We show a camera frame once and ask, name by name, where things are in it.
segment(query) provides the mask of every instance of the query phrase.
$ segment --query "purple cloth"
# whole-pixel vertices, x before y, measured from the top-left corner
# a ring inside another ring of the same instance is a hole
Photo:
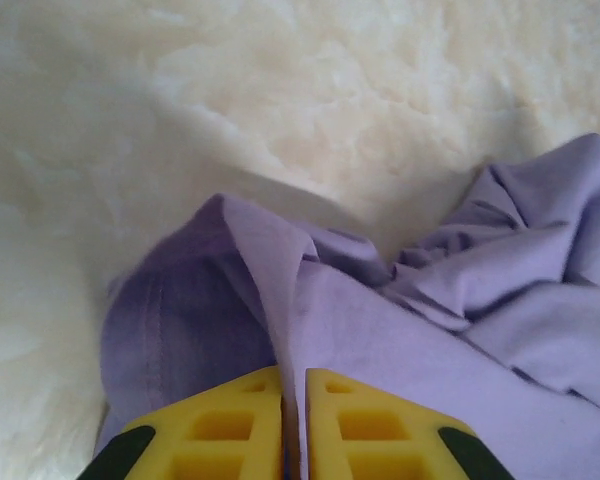
[[[517,479],[600,480],[600,136],[487,167],[390,268],[368,240],[215,196],[122,285],[101,360],[101,446],[278,363],[304,473],[305,370],[325,367],[467,422]]]

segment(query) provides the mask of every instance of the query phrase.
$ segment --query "purple fabric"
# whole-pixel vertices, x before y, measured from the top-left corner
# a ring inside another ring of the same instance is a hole
[[[325,367],[464,420],[517,479],[600,479],[600,136],[487,167],[390,268],[215,196],[122,285],[101,360],[100,445],[278,363],[305,474],[305,370]]]

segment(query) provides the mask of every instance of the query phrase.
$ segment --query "yellow plastic part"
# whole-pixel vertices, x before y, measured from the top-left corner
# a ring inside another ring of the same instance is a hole
[[[156,434],[125,480],[280,480],[281,401],[269,367],[136,419]]]
[[[438,435],[464,423],[329,370],[306,385],[311,480],[467,480]]]

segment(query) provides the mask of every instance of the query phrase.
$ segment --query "white fluffy rug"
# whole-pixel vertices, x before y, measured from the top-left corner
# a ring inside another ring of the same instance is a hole
[[[389,258],[600,132],[600,1],[0,0],[0,479],[71,479],[105,290],[212,193]]]

